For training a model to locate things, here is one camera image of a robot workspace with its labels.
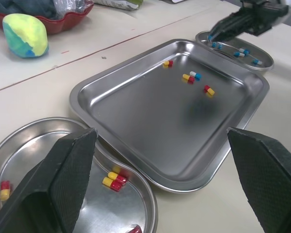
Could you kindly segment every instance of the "robotic arm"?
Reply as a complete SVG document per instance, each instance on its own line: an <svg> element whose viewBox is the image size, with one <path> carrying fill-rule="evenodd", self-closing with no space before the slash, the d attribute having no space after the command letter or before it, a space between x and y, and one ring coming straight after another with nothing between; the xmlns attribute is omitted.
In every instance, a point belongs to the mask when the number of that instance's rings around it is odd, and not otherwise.
<svg viewBox="0 0 291 233"><path fill-rule="evenodd" d="M241 33L261 35L291 15L291 0L241 0L238 12L220 20L209 41L229 41Z"/></svg>

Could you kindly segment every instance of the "yellow and blue ball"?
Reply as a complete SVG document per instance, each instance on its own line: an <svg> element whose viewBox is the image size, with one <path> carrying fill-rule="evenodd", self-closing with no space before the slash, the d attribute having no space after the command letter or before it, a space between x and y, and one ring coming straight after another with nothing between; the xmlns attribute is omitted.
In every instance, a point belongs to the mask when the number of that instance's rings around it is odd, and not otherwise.
<svg viewBox="0 0 291 233"><path fill-rule="evenodd" d="M44 24L24 14L10 14L3 18L3 31L10 50L22 58L39 57L48 49Z"/></svg>

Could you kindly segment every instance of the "table surface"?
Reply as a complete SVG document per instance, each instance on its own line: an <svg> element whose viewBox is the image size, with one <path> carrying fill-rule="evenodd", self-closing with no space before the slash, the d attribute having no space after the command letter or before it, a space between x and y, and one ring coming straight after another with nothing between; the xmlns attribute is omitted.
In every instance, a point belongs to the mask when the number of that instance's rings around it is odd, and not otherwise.
<svg viewBox="0 0 291 233"><path fill-rule="evenodd" d="M168 40L194 40L198 32L209 30L238 9L219 0L190 0L168 5L174 12L173 21L171 12L161 16L163 3L146 0L136 12L94 8L78 29L51 36L49 54L36 60L9 54L0 32L0 141L40 118L78 119L68 102L76 84ZM133 34L132 29L140 32ZM260 37L240 37L266 50L275 60L275 68L265 75L270 91L247 129L278 139L291 152L291 27L282 24ZM159 208L157 233L263 232L243 193L231 154L213 180L197 192L180 195L153 190Z"/></svg>

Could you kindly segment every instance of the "stainless steel tray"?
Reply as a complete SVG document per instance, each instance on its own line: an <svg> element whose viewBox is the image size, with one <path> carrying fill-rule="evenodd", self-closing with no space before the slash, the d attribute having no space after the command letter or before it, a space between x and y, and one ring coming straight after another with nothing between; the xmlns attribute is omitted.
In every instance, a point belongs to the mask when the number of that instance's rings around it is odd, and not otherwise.
<svg viewBox="0 0 291 233"><path fill-rule="evenodd" d="M259 71L264 74L266 71L272 69L274 67L274 60L273 58L264 50L258 48L257 46L244 41L239 38L231 39L230 41L221 43L222 49L218 49L218 46L215 48L211 47L211 44L208 42L208 35L209 31L200 32L196 35L195 39L197 43L201 43L203 46L206 46L213 50L214 52L218 52L223 54L224 56L229 57L230 59L243 64L250 69L255 71ZM246 49L250 51L250 54L245 57L235 57L234 53L239 51L239 49ZM255 65L252 63L254 59L258 59L263 62L262 65Z"/></svg>
<svg viewBox="0 0 291 233"><path fill-rule="evenodd" d="M83 128L86 126L72 119L52 117L18 129L0 144L0 182L9 180L15 189L59 138ZM129 178L118 193L101 183L111 170ZM157 216L156 199L146 180L96 143L90 180L74 232L125 233L131 224L138 224L144 233L154 233Z"/></svg>
<svg viewBox="0 0 291 233"><path fill-rule="evenodd" d="M173 60L169 69L165 60ZM201 81L181 80L190 71ZM209 85L216 93L209 98ZM72 109L158 187L205 186L230 150L226 129L243 129L269 90L259 74L188 40L172 40L72 90Z"/></svg>

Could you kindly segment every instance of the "red bowl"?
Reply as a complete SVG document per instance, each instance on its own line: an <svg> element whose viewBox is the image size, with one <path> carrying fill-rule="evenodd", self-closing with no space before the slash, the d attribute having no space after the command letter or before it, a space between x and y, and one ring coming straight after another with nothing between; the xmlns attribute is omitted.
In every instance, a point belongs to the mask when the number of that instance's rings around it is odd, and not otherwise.
<svg viewBox="0 0 291 233"><path fill-rule="evenodd" d="M62 31L69 30L79 24L84 17L93 9L94 2L91 0L85 1L89 6L84 10L83 13L68 12L60 20L50 20L42 16L36 16L44 24L48 35L60 33ZM2 29L2 20L5 14L0 13L0 29Z"/></svg>

